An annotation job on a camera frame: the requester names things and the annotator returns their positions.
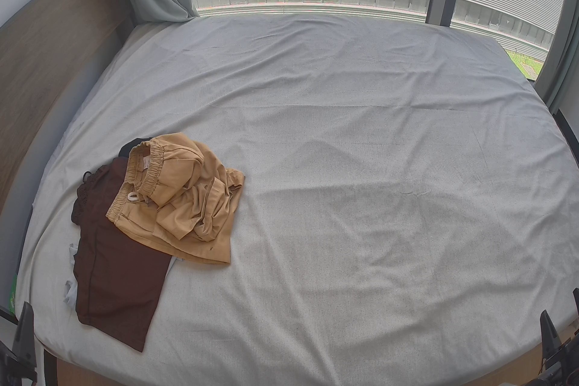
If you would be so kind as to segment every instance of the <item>bed sheet wrinkle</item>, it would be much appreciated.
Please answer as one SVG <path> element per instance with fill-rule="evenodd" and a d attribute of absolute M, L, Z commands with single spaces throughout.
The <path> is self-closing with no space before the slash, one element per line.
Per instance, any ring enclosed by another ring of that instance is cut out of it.
<path fill-rule="evenodd" d="M 570 320 L 579 172 L 494 40 L 316 15 L 136 32 L 30 222 L 17 310 L 57 355 L 127 384 L 452 385 L 533 347 L 543 309 Z M 61 301 L 70 209 L 86 170 L 179 131 L 247 175 L 232 265 L 173 269 L 134 355 Z"/>

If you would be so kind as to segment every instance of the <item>headboard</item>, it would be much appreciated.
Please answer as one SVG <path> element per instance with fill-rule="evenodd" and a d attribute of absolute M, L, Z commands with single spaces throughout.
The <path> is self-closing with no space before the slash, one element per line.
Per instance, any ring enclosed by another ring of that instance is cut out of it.
<path fill-rule="evenodd" d="M 0 315 L 42 171 L 130 14 L 129 0 L 32 0 L 0 28 Z"/>

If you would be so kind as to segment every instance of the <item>mattress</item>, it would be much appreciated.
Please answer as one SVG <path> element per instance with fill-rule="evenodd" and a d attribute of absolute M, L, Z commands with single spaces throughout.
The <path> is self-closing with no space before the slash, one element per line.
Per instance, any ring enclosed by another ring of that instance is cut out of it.
<path fill-rule="evenodd" d="M 62 301 L 87 170 L 184 132 L 246 175 L 230 266 L 177 262 L 143 353 Z M 579 170 L 487 37 L 330 15 L 138 28 L 46 167 L 17 311 L 124 384 L 461 384 L 575 315 Z"/>

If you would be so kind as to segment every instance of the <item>baseboard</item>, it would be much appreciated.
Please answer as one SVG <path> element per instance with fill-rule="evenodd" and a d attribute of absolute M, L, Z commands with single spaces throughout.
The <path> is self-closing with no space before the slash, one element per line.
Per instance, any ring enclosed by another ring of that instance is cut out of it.
<path fill-rule="evenodd" d="M 555 118 L 555 122 L 557 122 L 557 125 L 559 126 L 561 133 L 563 134 L 563 136 L 567 140 L 569 148 L 571 148 L 571 151 L 573 152 L 573 155 L 575 156 L 575 160 L 577 161 L 577 164 L 579 164 L 579 141 L 577 141 L 577 137 L 573 133 L 571 126 L 569 125 L 569 123 L 565 119 L 565 116 L 563 115 L 561 110 L 558 110 L 557 114 L 553 115 L 553 117 Z"/>

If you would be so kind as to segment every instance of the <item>white bed sheet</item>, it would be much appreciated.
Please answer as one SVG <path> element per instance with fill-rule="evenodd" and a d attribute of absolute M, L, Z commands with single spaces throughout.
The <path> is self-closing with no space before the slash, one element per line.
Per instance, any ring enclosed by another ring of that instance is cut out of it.
<path fill-rule="evenodd" d="M 83 172 L 182 131 L 247 176 L 232 264 L 177 263 L 144 352 L 62 301 Z M 579 169 L 493 40 L 329 15 L 135 31 L 46 168 L 17 311 L 125 384 L 460 384 L 574 316 Z"/>

